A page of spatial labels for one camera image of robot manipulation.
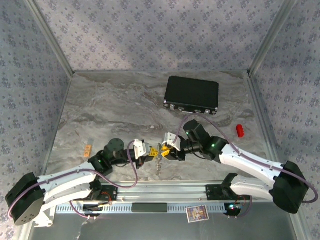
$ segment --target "playing card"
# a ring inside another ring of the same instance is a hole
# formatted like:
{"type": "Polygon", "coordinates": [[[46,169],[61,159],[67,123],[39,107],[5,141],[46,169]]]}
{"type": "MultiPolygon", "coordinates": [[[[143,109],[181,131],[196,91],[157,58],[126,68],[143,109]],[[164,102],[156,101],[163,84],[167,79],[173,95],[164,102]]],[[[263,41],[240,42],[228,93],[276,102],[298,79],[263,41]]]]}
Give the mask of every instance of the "playing card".
{"type": "Polygon", "coordinates": [[[207,206],[191,206],[186,208],[186,215],[189,223],[209,220],[207,206]]]}

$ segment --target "black case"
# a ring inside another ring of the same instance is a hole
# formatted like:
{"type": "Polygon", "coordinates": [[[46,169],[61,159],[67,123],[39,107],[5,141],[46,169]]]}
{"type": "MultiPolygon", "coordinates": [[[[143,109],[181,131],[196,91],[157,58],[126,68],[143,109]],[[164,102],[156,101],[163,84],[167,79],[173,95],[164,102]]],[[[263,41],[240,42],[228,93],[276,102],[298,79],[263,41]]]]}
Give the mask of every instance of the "black case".
{"type": "Polygon", "coordinates": [[[214,115],[218,111],[219,84],[186,77],[171,76],[163,106],[170,110],[214,115]]]}

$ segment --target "red cylinder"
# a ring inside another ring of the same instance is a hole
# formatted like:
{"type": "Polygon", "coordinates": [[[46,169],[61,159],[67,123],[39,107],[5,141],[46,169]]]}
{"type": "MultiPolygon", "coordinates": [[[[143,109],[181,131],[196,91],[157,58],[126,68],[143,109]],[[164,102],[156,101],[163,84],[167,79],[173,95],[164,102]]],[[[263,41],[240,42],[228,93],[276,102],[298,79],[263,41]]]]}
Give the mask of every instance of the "red cylinder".
{"type": "Polygon", "coordinates": [[[235,129],[236,129],[236,133],[238,134],[238,137],[239,137],[239,138],[243,138],[244,135],[245,135],[245,131],[244,131],[244,128],[242,127],[242,125],[241,125],[241,124],[238,124],[238,125],[235,127],[235,129]]]}

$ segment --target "patterned wallpaper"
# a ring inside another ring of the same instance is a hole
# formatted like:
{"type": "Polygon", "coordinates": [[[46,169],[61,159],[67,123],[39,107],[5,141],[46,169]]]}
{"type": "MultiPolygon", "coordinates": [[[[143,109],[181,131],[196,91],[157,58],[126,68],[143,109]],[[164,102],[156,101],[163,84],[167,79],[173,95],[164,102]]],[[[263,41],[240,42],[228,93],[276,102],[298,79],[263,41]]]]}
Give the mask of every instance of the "patterned wallpaper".
{"type": "Polygon", "coordinates": [[[0,9],[0,239],[12,239],[5,196],[40,173],[69,80],[24,2],[0,9]]]}
{"type": "MultiPolygon", "coordinates": [[[[270,118],[279,157],[297,163],[320,191],[320,2],[294,7],[255,76],[270,118]]],[[[308,199],[313,198],[309,191],[308,199]]],[[[305,205],[320,239],[320,204],[305,205]]]]}
{"type": "Polygon", "coordinates": [[[74,71],[249,68],[283,0],[36,0],[74,71]]]}

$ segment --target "marble table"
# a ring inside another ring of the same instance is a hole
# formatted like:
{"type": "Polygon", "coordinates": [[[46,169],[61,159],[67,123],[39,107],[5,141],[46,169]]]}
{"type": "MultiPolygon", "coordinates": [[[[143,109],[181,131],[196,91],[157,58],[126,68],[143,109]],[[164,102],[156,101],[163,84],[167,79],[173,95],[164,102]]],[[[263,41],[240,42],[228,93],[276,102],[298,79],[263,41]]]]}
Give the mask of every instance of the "marble table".
{"type": "MultiPolygon", "coordinates": [[[[244,72],[86,72],[73,76],[46,173],[57,173],[87,161],[83,155],[89,139],[93,139],[93,156],[113,138],[122,139],[125,146],[131,140],[144,139],[156,147],[164,133],[176,133],[186,113],[163,107],[170,76],[218,82],[219,108],[210,118],[240,148],[266,157],[244,72]],[[237,136],[238,124],[243,125],[243,138],[237,136]]],[[[211,135],[220,136],[205,120],[196,119],[211,135]]],[[[139,180],[223,180],[228,173],[240,172],[194,155],[188,155],[185,162],[164,159],[161,164],[157,174],[156,161],[146,163],[138,170],[139,180]]],[[[133,181],[134,173],[130,165],[114,167],[108,178],[133,181]]]]}

